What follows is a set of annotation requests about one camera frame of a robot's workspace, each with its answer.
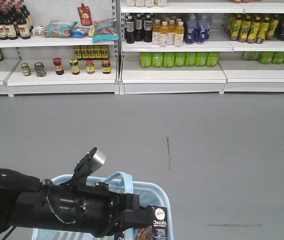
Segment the gray floor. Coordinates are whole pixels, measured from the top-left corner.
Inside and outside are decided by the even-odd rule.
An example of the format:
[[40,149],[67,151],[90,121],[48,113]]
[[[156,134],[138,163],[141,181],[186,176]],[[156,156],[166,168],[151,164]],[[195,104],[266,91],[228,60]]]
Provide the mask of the gray floor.
[[95,176],[165,190],[176,240],[284,240],[284,94],[0,96],[0,168],[51,178],[94,146]]

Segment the basket handle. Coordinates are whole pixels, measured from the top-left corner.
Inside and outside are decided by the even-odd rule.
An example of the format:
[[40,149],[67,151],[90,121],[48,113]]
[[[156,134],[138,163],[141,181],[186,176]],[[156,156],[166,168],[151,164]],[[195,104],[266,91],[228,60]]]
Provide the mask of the basket handle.
[[121,176],[122,180],[120,183],[120,186],[124,186],[124,190],[126,194],[132,194],[133,193],[133,178],[131,174],[127,174],[123,171],[117,171],[113,173],[111,176],[107,177],[103,182],[109,183],[113,179]]

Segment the robotic arm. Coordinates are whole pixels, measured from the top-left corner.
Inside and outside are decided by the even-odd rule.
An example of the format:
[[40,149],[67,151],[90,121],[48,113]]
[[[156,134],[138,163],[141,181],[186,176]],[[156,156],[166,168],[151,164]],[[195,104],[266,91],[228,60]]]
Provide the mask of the robotic arm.
[[77,163],[72,178],[59,185],[49,179],[0,168],[0,233],[10,226],[91,233],[97,238],[152,224],[153,213],[139,195],[109,191],[86,179],[105,162],[93,148]]

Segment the red pouch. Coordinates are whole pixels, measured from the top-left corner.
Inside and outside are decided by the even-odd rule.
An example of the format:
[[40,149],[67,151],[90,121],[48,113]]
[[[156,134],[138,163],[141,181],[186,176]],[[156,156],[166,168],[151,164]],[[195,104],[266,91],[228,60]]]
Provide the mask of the red pouch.
[[77,8],[77,11],[78,14],[80,15],[81,24],[83,26],[93,25],[90,8],[88,6],[84,6],[84,4],[82,3],[81,6]]

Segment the light blue shopping basket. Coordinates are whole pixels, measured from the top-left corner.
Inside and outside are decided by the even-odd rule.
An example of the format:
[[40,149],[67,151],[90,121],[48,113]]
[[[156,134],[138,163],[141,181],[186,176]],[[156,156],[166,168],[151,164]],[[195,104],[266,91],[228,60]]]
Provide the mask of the light blue shopping basket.
[[[71,177],[71,174],[65,174],[57,176],[52,180],[55,184],[60,184],[69,180]],[[161,189],[154,183],[133,181],[130,174],[122,171],[117,171],[107,178],[89,176],[86,180],[86,184],[89,186],[97,182],[104,182],[109,184],[109,189],[113,192],[129,194],[134,193],[140,195],[141,206],[155,204],[167,207],[168,240],[174,240],[171,206],[168,197],[163,189]],[[34,228],[32,240],[114,240],[114,236],[96,238],[89,233]],[[125,231],[125,240],[133,240],[133,229],[128,229]]]

